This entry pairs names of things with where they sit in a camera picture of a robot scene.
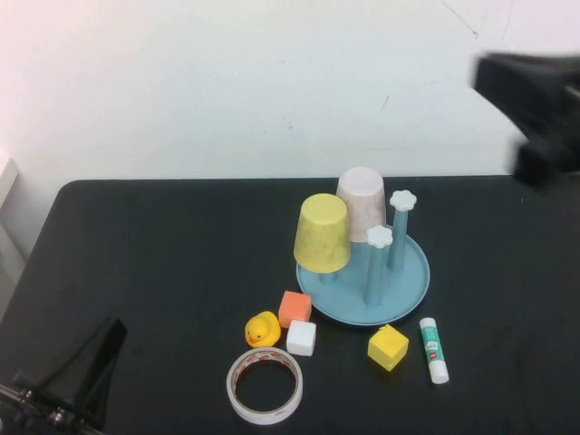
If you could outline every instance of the light blue tray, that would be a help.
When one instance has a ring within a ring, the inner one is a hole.
[[[421,247],[406,236],[404,268],[399,272],[386,270],[382,303],[367,306],[363,301],[367,267],[372,247],[366,243],[351,243],[351,261],[336,274],[336,281],[323,284],[320,276],[296,266],[298,284],[303,293],[312,297],[319,311],[344,324],[373,326],[394,322],[410,313],[427,294],[430,281],[429,262]]]

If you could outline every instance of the roll of tape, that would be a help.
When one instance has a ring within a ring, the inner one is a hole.
[[[290,399],[277,410],[254,411],[244,406],[236,396],[236,384],[240,374],[251,364],[260,361],[278,361],[290,369],[296,379],[296,386]],[[259,347],[252,349],[240,356],[227,373],[226,388],[229,401],[232,403],[234,411],[244,420],[254,424],[274,424],[285,420],[298,408],[298,403],[302,400],[303,388],[302,372],[298,362],[289,354],[275,347]]]

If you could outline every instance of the foam cube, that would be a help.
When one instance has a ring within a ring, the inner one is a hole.
[[[296,292],[284,292],[282,303],[278,310],[280,326],[289,328],[293,320],[308,322],[312,312],[312,298],[309,295]]]
[[[286,350],[294,355],[310,356],[314,352],[316,325],[293,320],[288,328]]]
[[[391,371],[407,353],[409,339],[392,326],[386,325],[371,337],[369,356],[387,371]]]

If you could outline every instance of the yellow foam cube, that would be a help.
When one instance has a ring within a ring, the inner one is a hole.
[[[407,353],[409,339],[395,328],[385,325],[371,337],[369,356],[389,372]]]

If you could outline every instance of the blue pole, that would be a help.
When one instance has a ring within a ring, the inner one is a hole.
[[[395,210],[392,223],[392,245],[387,260],[387,266],[393,270],[401,270],[405,262],[405,245],[407,245],[407,218],[409,212]]]
[[[318,274],[320,282],[325,285],[334,284],[337,276],[338,272],[332,272],[331,274]]]
[[[366,287],[364,288],[364,302],[369,306],[381,304],[385,288],[385,254],[384,247],[371,246],[371,261],[367,272]]]

